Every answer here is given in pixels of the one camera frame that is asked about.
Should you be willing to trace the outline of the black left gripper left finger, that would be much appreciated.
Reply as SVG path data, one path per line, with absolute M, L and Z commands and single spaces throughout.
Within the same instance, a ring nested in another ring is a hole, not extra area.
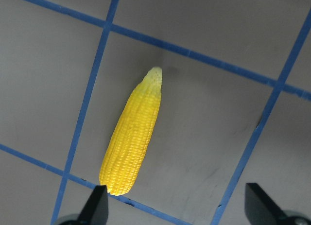
M 105 225 L 108 220 L 108 195 L 106 185 L 96 186 L 80 212 L 79 225 Z

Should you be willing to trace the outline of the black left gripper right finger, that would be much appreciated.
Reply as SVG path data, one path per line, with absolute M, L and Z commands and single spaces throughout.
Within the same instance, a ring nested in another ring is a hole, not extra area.
M 244 212 L 251 225 L 294 225 L 295 217 L 283 210 L 257 183 L 246 183 Z

